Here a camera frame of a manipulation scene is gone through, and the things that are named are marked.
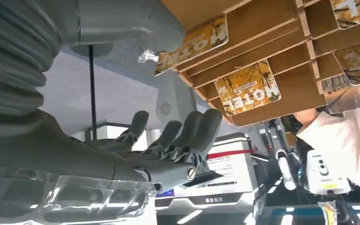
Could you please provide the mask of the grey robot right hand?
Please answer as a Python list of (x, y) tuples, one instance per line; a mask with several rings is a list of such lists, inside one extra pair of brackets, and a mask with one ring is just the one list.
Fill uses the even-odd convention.
[(63, 46), (141, 41), (156, 51), (180, 46), (185, 30), (159, 0), (0, 0), (0, 167), (152, 183), (158, 192), (192, 180), (217, 137), (222, 114), (191, 112), (172, 121), (144, 152), (130, 150), (140, 119), (121, 140), (91, 145), (65, 134), (40, 109), (38, 91)]

